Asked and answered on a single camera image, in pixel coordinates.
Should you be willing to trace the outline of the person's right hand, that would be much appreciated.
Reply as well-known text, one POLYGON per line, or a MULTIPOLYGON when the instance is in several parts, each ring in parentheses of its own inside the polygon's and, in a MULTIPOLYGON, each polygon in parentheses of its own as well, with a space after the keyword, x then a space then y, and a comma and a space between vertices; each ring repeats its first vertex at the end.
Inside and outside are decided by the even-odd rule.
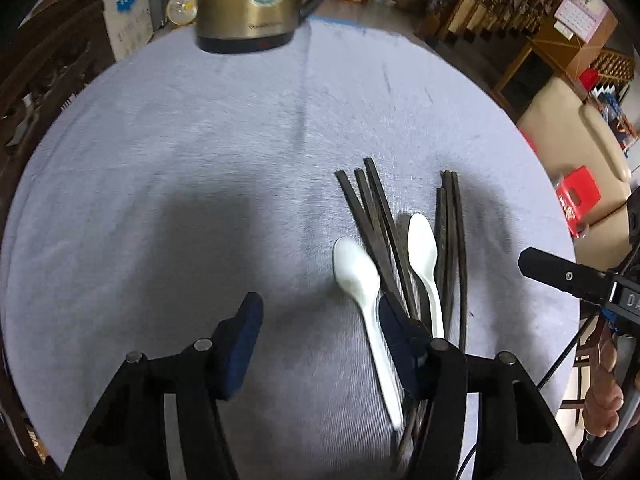
POLYGON ((590 356, 590 386, 582 414, 586 431, 593 437, 606 436, 620 421, 617 412, 624 404, 624 394, 613 373, 616 363, 616 345, 611 330, 605 327, 590 356))

